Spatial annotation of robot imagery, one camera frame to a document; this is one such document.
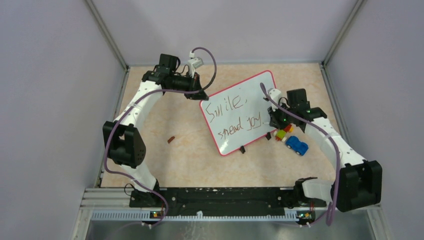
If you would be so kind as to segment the pink-framed whiteboard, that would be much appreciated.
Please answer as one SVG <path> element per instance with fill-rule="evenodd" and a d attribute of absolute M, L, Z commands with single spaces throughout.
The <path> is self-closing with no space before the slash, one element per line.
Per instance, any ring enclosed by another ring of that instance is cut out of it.
<path fill-rule="evenodd" d="M 221 156 L 227 156 L 275 131 L 261 89 L 276 88 L 273 73 L 262 71 L 250 78 L 220 90 L 199 103 L 214 144 Z"/>

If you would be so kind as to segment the brown marker cap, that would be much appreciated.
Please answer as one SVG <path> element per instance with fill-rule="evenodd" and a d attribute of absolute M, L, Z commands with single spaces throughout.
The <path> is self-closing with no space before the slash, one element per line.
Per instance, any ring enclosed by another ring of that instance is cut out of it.
<path fill-rule="evenodd" d="M 171 136 L 171 137 L 167 140 L 167 143 L 168 143 L 168 144 L 169 144 L 169 143 L 171 143 L 174 139 L 175 139 L 175 136 Z"/>

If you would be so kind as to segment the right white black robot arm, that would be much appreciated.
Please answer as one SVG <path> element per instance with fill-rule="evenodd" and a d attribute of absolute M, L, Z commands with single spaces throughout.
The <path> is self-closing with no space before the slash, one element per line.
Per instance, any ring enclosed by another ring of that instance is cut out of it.
<path fill-rule="evenodd" d="M 309 136 L 335 170 L 335 180 L 301 178 L 295 183 L 293 200 L 307 206 L 313 199 L 325 201 L 330 208 L 348 212 L 380 203 L 383 168 L 378 161 L 357 153 L 335 130 L 320 107 L 311 107 L 304 88 L 289 90 L 287 101 L 276 88 L 263 88 L 269 125 L 283 130 L 294 125 Z"/>

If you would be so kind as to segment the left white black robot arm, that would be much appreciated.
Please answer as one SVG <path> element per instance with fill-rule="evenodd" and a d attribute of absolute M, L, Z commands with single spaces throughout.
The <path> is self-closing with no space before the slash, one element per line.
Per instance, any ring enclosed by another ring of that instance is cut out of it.
<path fill-rule="evenodd" d="M 122 172 L 115 171 L 115 174 L 129 178 L 149 207 L 160 202 L 161 194 L 154 189 L 158 181 L 144 163 L 147 150 L 140 130 L 146 118 L 165 93 L 183 94 L 194 101 L 209 99 L 196 71 L 204 64 L 203 60 L 192 50 L 185 65 L 188 71 L 178 72 L 180 64 L 179 57 L 162 53 L 159 63 L 143 74 L 138 90 L 122 113 L 102 127 L 105 159 L 111 159 L 122 168 Z"/>

